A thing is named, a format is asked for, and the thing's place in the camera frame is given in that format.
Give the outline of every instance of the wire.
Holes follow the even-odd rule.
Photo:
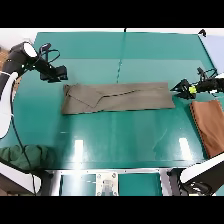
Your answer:
[[[11,102],[10,102],[10,103],[11,103],[11,110],[12,110],[12,114],[13,114],[12,92],[11,92]],[[33,179],[33,192],[34,192],[34,196],[37,196],[37,194],[36,194],[36,189],[35,189],[34,176],[33,176],[32,172],[31,172],[31,170],[32,170],[31,163],[30,163],[30,160],[29,160],[29,158],[28,158],[28,156],[27,156],[27,154],[26,154],[25,147],[23,146],[23,144],[22,144],[22,142],[21,142],[21,140],[20,140],[20,138],[19,138],[18,132],[17,132],[17,130],[16,130],[14,116],[12,116],[12,126],[13,126],[13,129],[14,129],[14,131],[15,131],[16,137],[17,137],[17,139],[18,139],[19,145],[20,145],[20,147],[22,148],[22,151],[23,151],[23,153],[24,153],[24,155],[25,155],[25,157],[26,157],[26,160],[27,160],[27,162],[28,162],[28,165],[29,165],[29,168],[30,168],[30,173],[31,173],[31,176],[32,176],[32,179]]]

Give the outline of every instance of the green tabletop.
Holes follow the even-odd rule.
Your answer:
[[[48,169],[188,166],[206,159],[189,103],[175,109],[61,115],[64,84],[198,80],[197,68],[213,65],[197,35],[160,33],[38,33],[35,48],[50,42],[61,52],[68,81],[46,83],[36,71],[23,76],[14,101],[24,144],[43,144],[54,160]],[[197,100],[213,96],[198,94]],[[77,147],[76,141],[83,145]],[[12,127],[0,147],[17,144]]]

